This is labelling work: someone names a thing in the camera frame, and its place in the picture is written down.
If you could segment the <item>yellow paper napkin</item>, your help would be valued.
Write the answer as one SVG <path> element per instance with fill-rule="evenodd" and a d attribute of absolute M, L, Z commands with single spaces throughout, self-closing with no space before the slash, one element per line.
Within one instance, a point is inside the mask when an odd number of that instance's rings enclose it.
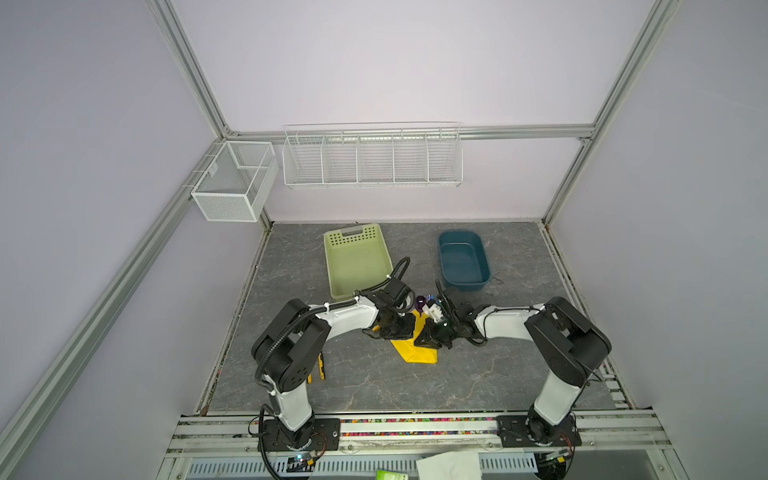
<path fill-rule="evenodd" d="M 435 349 L 417 347 L 415 345 L 415 340 L 425 327 L 427 316 L 417 310 L 413 310 L 412 314 L 415 317 L 412 338 L 408 340 L 392 340 L 391 344 L 406 363 L 436 364 L 438 362 L 438 352 Z"/>

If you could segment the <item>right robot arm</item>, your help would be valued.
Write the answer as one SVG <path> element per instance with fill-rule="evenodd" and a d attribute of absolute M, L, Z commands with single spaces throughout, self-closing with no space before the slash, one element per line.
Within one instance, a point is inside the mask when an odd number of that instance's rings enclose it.
<path fill-rule="evenodd" d="M 417 347 L 451 348 L 460 339 L 476 347 L 499 338 L 532 342 L 549 372 L 526 416 L 501 424 L 512 428 L 509 434 L 535 446 L 581 444 L 573 407 L 611 353 L 612 344 L 567 299 L 554 296 L 544 303 L 518 307 L 474 306 L 449 289 L 427 301 L 422 312 L 427 319 L 414 340 Z"/>

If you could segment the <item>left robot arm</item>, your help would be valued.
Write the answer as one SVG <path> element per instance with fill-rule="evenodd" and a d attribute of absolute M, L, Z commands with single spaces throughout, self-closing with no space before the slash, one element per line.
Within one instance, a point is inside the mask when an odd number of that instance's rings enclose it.
<path fill-rule="evenodd" d="M 327 340 L 352 331 L 375 340 L 413 337 L 415 294 L 403 282 L 409 265 L 410 258 L 402 258 L 383 281 L 349 300 L 309 305 L 292 299 L 254 342 L 255 382 L 267 391 L 266 410 L 289 448 L 307 446 L 314 434 L 307 380 Z"/>

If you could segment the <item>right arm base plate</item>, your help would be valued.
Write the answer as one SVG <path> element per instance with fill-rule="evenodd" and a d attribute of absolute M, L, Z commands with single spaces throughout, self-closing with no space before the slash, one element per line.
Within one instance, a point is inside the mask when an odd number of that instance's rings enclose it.
<path fill-rule="evenodd" d="M 559 424 L 529 418 L 527 415 L 500 415 L 497 435 L 504 448 L 522 447 L 578 447 L 582 439 L 573 415 L 566 416 Z"/>

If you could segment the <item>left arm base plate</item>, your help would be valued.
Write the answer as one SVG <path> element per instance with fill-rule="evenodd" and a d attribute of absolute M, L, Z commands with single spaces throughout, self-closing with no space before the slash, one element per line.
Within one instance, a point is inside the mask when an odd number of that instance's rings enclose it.
<path fill-rule="evenodd" d="M 341 439 L 339 418 L 311 418 L 297 431 L 291 431 L 280 420 L 267 419 L 257 436 L 264 441 L 267 452 L 336 451 Z"/>

